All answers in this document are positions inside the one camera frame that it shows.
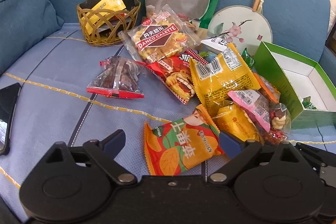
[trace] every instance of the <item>metal rivet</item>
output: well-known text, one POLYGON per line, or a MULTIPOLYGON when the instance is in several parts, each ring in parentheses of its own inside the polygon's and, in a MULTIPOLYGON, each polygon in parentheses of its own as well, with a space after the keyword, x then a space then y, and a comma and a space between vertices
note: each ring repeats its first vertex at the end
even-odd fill
POLYGON ((135 179, 132 174, 121 174, 118 176, 118 180, 120 182, 131 182, 135 179))
POLYGON ((223 182, 227 179, 227 176, 222 173, 214 173, 210 176, 210 179, 214 182, 223 182))

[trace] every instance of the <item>blue pillow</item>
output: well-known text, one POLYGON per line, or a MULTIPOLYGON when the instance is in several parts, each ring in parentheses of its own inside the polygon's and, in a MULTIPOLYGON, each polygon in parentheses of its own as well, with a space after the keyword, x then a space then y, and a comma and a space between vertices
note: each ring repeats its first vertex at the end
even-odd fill
POLYGON ((0 0, 0 75, 62 25, 49 0, 0 0))

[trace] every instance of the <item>wicker basket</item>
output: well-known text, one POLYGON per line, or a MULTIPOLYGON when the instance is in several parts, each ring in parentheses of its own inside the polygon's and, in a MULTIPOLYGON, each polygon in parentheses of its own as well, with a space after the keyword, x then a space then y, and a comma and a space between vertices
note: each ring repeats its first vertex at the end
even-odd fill
POLYGON ((85 40, 92 46, 112 46, 118 43, 121 43, 120 38, 118 37, 118 32, 121 30, 130 30, 135 26, 137 22, 138 12, 140 10, 141 3, 138 0, 135 1, 135 7, 131 11, 121 10, 121 11, 112 11, 108 9, 98 9, 98 10, 91 10, 91 9, 82 9, 79 5, 77 6, 77 16, 79 25, 82 29, 83 35, 85 40), (95 24, 95 26, 89 20, 90 17, 93 15, 97 15, 100 19, 95 24), (113 26, 107 18, 117 17, 119 22, 117 25, 113 26), (98 28, 100 24, 103 25, 106 23, 110 29, 107 32, 110 32, 109 36, 102 36, 98 33, 98 28), (93 31, 92 34, 89 34, 86 26, 91 26, 93 31))

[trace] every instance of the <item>green box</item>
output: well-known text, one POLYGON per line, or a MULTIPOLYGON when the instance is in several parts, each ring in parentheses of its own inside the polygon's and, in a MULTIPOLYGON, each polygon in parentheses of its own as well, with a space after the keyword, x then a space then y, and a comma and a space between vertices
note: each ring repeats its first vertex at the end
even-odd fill
POLYGON ((317 62, 267 42, 260 44, 254 59, 257 72, 280 91, 292 129, 336 123, 336 88, 317 62), (307 96, 317 110, 304 108, 300 98, 307 96))

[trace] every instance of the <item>pink flower painting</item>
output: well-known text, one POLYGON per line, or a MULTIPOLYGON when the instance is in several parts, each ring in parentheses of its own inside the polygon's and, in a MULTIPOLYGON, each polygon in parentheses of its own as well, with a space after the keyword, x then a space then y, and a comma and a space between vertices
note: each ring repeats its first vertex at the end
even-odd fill
POLYGON ((241 34, 242 34, 241 26, 248 21, 252 21, 252 20, 251 19, 245 20, 245 21, 241 22, 239 25, 232 22, 232 27, 228 30, 225 30, 225 31, 223 31, 224 23, 218 24, 214 28, 215 33, 213 34, 211 32, 208 32, 208 36, 211 37, 211 38, 212 37, 220 37, 220 38, 225 39, 228 42, 233 42, 234 38, 237 38, 240 43, 244 43, 245 40, 244 40, 244 38, 241 37, 241 34))

